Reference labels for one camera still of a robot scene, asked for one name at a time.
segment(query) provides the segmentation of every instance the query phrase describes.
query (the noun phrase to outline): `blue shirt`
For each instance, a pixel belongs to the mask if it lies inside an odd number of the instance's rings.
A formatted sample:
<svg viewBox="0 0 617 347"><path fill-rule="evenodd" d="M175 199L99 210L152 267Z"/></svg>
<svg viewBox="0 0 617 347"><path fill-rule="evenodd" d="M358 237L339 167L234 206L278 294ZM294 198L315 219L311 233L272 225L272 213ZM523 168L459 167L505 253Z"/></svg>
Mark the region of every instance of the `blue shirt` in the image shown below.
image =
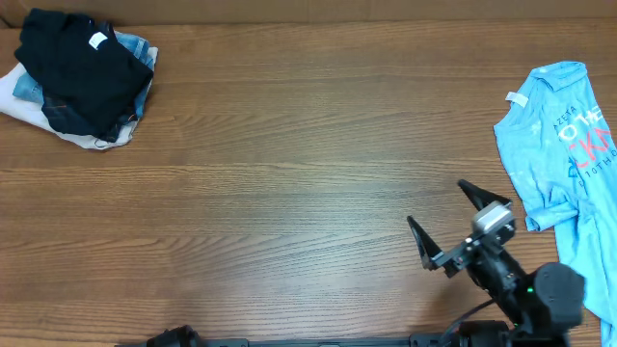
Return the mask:
<svg viewBox="0 0 617 347"><path fill-rule="evenodd" d="M128 49L135 58L144 63L150 69L154 68L154 60L148 56L150 44L147 40L131 34L116 32L118 42ZM144 104L148 95L149 86L145 86L135 97L135 115L140 119L144 115ZM26 101L43 103L42 86L32 78L28 72L24 73L13 90L13 96Z"/></svg>
<svg viewBox="0 0 617 347"><path fill-rule="evenodd" d="M585 277L585 306L617 346L617 148L585 64L534 68L495 134L527 228L555 229L559 259Z"/></svg>

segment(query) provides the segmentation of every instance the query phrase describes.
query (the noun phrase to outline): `white tag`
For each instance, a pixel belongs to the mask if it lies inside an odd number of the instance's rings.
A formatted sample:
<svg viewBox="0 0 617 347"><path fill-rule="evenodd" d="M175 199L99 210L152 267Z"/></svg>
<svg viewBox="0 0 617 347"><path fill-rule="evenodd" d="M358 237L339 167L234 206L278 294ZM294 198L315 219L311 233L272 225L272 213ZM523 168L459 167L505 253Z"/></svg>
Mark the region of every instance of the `white tag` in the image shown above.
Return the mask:
<svg viewBox="0 0 617 347"><path fill-rule="evenodd" d="M523 108L527 105L527 101L529 101L529 98L527 98L527 96L513 92L508 93L505 99L508 101L516 102Z"/></svg>
<svg viewBox="0 0 617 347"><path fill-rule="evenodd" d="M90 46L92 46L94 49L98 50L98 46L100 45L101 42L107 40L107 37L105 35L103 35L103 33L96 33L94 34L90 40L88 41L88 43L90 44Z"/></svg>

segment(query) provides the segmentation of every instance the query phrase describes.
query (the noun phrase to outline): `white garment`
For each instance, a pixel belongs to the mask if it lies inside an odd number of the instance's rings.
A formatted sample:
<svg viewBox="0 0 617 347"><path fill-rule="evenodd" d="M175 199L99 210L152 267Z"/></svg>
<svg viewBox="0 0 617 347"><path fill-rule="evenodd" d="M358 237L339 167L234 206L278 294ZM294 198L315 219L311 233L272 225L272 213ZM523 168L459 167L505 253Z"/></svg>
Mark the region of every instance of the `white garment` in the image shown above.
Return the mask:
<svg viewBox="0 0 617 347"><path fill-rule="evenodd" d="M156 63L156 56L158 54L158 48L151 47L148 50L148 56ZM31 123L41 129L45 129L52 132L63 140L71 141L72 143L85 149L107 149L111 147L118 147L126 145L133 138L133 130L137 127L138 121L132 121L127 125L124 125L120 130L118 140L114 143L108 143L106 141L97 139L92 135L73 135L63 134L55 131L49 126L49 121L45 114L40 110L42 105L36 102L25 101L13 96L13 90L17 84L17 80L22 74L26 72L26 68L21 64L9 72L6 76L0 78L0 112L5 113L15 119L23 120Z"/></svg>

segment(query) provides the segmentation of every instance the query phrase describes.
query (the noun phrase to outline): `wooden surface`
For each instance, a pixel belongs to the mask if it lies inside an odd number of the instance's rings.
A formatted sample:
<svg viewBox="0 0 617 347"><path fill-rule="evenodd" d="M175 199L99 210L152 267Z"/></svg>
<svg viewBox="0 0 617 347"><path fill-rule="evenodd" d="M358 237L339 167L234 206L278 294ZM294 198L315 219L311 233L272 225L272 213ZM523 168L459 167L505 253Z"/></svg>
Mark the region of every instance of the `wooden surface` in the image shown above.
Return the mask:
<svg viewBox="0 0 617 347"><path fill-rule="evenodd" d="M0 118L0 345L397 336L486 300L421 269L405 217L469 233L465 178L515 198L492 126L533 67L587 63L617 119L614 20L121 28L160 48L126 147L92 152ZM0 31L0 71L17 30ZM494 307L478 318L501 319ZM590 313L575 346L600 344Z"/></svg>
<svg viewBox="0 0 617 347"><path fill-rule="evenodd" d="M33 8L88 13L116 25L617 17L613 0L0 0L20 27Z"/></svg>

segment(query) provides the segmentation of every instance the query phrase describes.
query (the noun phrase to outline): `folded clothes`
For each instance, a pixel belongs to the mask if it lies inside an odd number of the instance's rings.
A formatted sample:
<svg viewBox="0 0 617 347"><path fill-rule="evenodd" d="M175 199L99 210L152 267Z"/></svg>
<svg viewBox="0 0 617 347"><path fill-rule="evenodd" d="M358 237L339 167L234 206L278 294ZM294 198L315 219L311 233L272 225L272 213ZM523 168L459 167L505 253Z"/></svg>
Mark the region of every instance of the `folded clothes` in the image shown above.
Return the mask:
<svg viewBox="0 0 617 347"><path fill-rule="evenodd" d="M118 42L124 46L129 52L133 53L135 58L140 62L146 64L147 67L154 70L154 61L148 55L148 49L150 47L149 42L146 39L140 38L136 35L125 34L116 32L116 38ZM144 115L144 104L146 103L146 96L148 95L150 84L145 86L140 93L135 97L133 102L135 108L135 115L140 119ZM24 99L26 101L37 102L43 104L44 99L42 96L42 86L35 81L28 72L24 73L19 80L13 91L13 95Z"/></svg>
<svg viewBox="0 0 617 347"><path fill-rule="evenodd" d="M148 58L153 61L152 66L156 64L158 48L150 47L148 49ZM63 140L73 142L74 144L85 149L108 149L111 147L119 147L126 145L132 139L132 133L137 126L137 121L131 121L120 129L118 140L115 143L101 141L94 136L78 136L72 134L63 134L55 131L50 125L47 117L41 111L41 105L35 102L25 101L13 96L13 90L17 84L17 80L25 73L26 69L22 64L9 72L6 76L0 78L0 112L9 115L18 120L23 120L41 129L47 130L56 134Z"/></svg>
<svg viewBox="0 0 617 347"><path fill-rule="evenodd" d="M20 39L15 56L42 86L43 102L63 100L85 121L56 112L57 102L43 105L58 132L103 137L152 77L152 70L118 42L111 25L97 26L83 14L33 9Z"/></svg>

